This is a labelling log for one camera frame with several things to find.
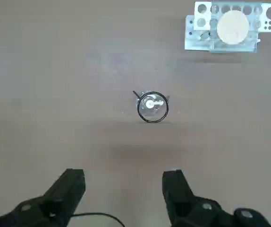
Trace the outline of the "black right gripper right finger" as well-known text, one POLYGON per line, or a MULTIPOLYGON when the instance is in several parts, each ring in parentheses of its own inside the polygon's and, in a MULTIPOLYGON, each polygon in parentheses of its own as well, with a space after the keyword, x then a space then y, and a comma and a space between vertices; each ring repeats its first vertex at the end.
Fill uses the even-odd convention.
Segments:
POLYGON ((249 208, 229 214, 217 201, 194 195, 181 170, 165 171, 162 193, 172 227, 270 227, 260 212, 249 208))

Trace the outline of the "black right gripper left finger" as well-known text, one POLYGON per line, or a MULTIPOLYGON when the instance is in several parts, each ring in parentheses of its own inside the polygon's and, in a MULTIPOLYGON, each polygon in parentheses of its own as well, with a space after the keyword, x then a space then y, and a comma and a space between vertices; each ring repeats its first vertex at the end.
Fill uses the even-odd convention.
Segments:
POLYGON ((0 216, 0 227, 66 227, 84 193, 84 171, 66 169, 42 196, 0 216))

